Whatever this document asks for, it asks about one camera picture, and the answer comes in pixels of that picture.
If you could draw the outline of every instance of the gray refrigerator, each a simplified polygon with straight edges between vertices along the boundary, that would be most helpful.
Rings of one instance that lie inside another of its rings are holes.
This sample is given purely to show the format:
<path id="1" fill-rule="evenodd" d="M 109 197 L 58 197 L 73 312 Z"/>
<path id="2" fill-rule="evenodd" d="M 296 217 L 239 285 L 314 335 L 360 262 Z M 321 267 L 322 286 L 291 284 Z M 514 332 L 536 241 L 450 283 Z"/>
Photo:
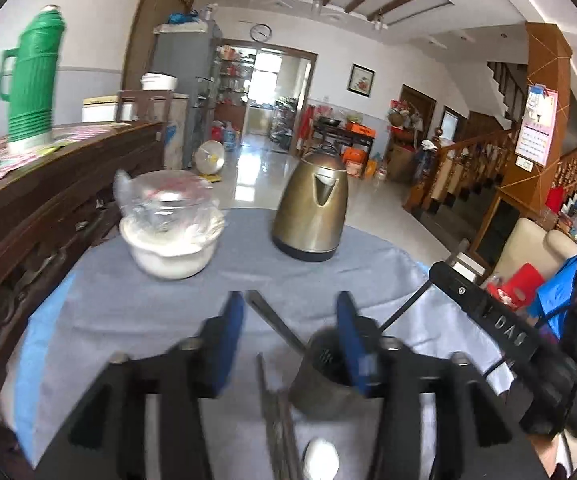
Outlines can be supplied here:
<path id="1" fill-rule="evenodd" d="M 222 32 L 210 20 L 158 27 L 150 72 L 177 78 L 175 92 L 188 94 L 184 128 L 182 168 L 188 168 L 193 154 L 209 139 L 215 113 Z"/>

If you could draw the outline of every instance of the green thermos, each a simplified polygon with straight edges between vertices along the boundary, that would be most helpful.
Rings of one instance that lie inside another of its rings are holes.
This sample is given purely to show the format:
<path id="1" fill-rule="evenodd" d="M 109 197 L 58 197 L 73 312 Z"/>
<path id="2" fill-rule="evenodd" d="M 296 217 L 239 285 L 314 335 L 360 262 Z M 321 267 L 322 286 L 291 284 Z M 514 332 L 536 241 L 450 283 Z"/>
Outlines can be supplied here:
<path id="1" fill-rule="evenodd" d="M 0 99 L 9 102 L 8 147 L 22 153 L 51 142 L 53 90 L 65 25 L 57 6 L 46 6 L 20 36 L 17 48 L 2 52 Z M 4 65 L 15 57 L 10 93 L 2 88 Z"/>

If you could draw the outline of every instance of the gold kettle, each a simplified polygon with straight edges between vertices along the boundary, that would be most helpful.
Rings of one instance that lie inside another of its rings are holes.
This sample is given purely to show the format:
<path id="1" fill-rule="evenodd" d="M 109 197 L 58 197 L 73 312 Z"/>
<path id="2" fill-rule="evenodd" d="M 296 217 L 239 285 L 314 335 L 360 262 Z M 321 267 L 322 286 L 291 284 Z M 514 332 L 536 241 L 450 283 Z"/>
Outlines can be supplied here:
<path id="1" fill-rule="evenodd" d="M 306 155 L 293 172 L 273 223 L 273 243 L 307 262 L 335 254 L 348 204 L 348 175 L 334 146 Z"/>

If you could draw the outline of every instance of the stair railing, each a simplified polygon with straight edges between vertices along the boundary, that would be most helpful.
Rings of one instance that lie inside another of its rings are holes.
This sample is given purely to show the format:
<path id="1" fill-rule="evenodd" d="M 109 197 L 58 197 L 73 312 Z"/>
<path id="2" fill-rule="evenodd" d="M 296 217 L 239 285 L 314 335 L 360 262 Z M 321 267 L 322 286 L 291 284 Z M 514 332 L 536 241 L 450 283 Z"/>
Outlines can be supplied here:
<path id="1" fill-rule="evenodd" d="M 577 148 L 559 158 L 552 187 L 564 188 L 564 200 L 577 192 Z"/>
<path id="2" fill-rule="evenodd" d="M 439 148 L 411 187 L 404 209 L 415 215 L 452 205 L 460 195 L 504 176 L 519 130 L 500 130 Z"/>
<path id="3" fill-rule="evenodd" d="M 504 104 L 508 107 L 506 118 L 520 121 L 526 107 L 528 84 L 525 81 L 523 84 L 518 83 L 506 63 L 489 61 L 486 65 L 493 71 L 493 78 L 499 83 L 499 91 L 504 95 Z"/>

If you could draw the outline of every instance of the round table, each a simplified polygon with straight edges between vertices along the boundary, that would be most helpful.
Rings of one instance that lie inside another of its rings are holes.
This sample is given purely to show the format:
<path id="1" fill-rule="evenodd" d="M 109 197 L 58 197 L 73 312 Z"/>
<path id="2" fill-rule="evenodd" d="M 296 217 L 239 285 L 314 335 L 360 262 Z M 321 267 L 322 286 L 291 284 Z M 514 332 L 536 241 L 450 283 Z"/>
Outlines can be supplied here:
<path id="1" fill-rule="evenodd" d="M 166 351 L 216 316 L 230 290 L 255 288 L 303 340 L 334 323 L 338 292 L 350 290 L 363 316 L 386 320 L 426 279 L 405 251 L 346 226 L 339 250 L 326 262 L 294 260 L 270 240 L 274 211 L 234 209 L 208 266 L 186 280 L 163 282 L 140 270 L 121 237 L 89 250 L 73 267 L 72 283 L 50 339 L 32 445 L 37 463 L 63 420 L 109 356 L 123 351 L 142 358 Z M 465 351 L 479 368 L 500 354 L 491 339 L 441 291 L 431 288 L 389 330 L 415 351 L 440 357 Z M 255 376 L 263 352 L 271 388 L 290 385 L 300 356 L 250 308 L 230 384 L 215 400 L 202 400 L 204 433 L 216 479 L 272 478 Z M 502 368 L 494 377 L 510 384 Z M 337 478 L 365 478 L 375 441 L 380 400 L 366 400 L 361 413 L 315 423 L 296 417 L 300 452 L 322 436 L 341 456 Z M 434 428 L 430 407 L 427 428 Z M 433 431 L 425 431 L 422 463 L 428 475 Z"/>

